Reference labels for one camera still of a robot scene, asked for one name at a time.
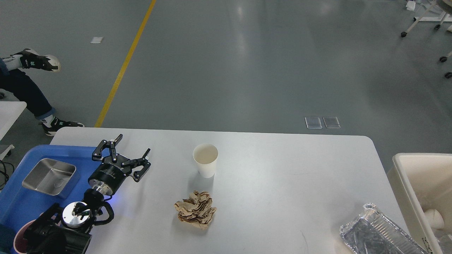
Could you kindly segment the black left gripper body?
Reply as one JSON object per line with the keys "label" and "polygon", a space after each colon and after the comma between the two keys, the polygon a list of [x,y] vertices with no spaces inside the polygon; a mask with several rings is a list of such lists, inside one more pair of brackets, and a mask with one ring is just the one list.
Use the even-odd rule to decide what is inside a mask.
{"label": "black left gripper body", "polygon": [[122,168],[122,163],[128,160],[129,158],[118,155],[117,162],[114,163],[111,156],[104,157],[102,163],[88,178],[89,185],[93,189],[96,186],[102,188],[103,195],[114,195],[126,177],[131,174],[130,167]]}

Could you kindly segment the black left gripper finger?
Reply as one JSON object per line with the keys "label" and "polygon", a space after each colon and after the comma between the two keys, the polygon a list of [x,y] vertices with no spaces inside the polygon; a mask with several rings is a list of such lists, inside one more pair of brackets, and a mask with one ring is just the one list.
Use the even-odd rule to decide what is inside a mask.
{"label": "black left gripper finger", "polygon": [[[123,163],[123,156],[116,151],[116,145],[122,140],[123,134],[119,134],[114,140],[102,140],[92,153],[92,161],[100,161],[107,164]],[[108,149],[109,154],[103,156],[103,150]]]}
{"label": "black left gripper finger", "polygon": [[151,163],[148,160],[150,151],[151,149],[148,148],[141,158],[128,159],[122,162],[122,169],[124,170],[125,175],[132,177],[136,183],[140,182],[151,166]]}

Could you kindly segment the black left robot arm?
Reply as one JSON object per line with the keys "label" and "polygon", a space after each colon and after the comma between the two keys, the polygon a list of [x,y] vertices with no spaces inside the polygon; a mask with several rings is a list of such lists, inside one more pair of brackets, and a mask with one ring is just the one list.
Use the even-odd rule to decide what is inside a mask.
{"label": "black left robot arm", "polygon": [[26,228],[27,254],[84,254],[92,239],[92,228],[114,219],[109,199],[127,177],[139,182],[151,166],[150,149],[135,159],[119,154],[116,146],[122,138],[120,134],[116,139],[102,140],[92,152],[92,161],[99,165],[89,176],[89,188],[81,201],[64,207],[52,204]]}

